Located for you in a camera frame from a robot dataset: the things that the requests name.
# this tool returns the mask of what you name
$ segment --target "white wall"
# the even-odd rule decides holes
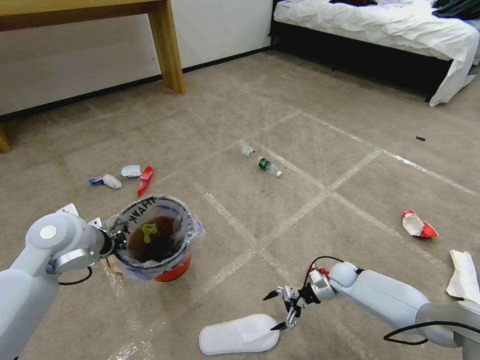
[[[272,0],[171,0],[182,67],[269,44]],[[146,15],[0,32],[0,115],[160,73]]]

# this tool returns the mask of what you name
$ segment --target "yellow tag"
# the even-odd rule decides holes
[[[149,224],[149,223],[144,223],[141,226],[141,229],[143,231],[143,242],[145,244],[150,243],[150,235],[155,234],[157,232],[157,225],[155,223]]]

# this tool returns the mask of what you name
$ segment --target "red and white snack bag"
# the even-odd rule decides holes
[[[405,230],[412,236],[431,238],[439,235],[432,225],[422,221],[412,209],[403,212],[401,222]]]

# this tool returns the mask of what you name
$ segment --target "black bed frame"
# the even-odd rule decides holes
[[[274,20],[281,0],[273,0],[270,23],[272,49],[293,52],[346,70],[427,94],[429,102],[447,75],[452,60],[398,50]]]

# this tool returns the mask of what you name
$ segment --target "dark clothing on bed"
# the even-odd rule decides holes
[[[480,0],[437,0],[432,12],[438,18],[474,20],[480,18]]]
[[[329,3],[330,4],[342,3],[342,4],[357,6],[357,7],[367,6],[367,5],[377,5],[377,2],[373,0],[330,0]]]

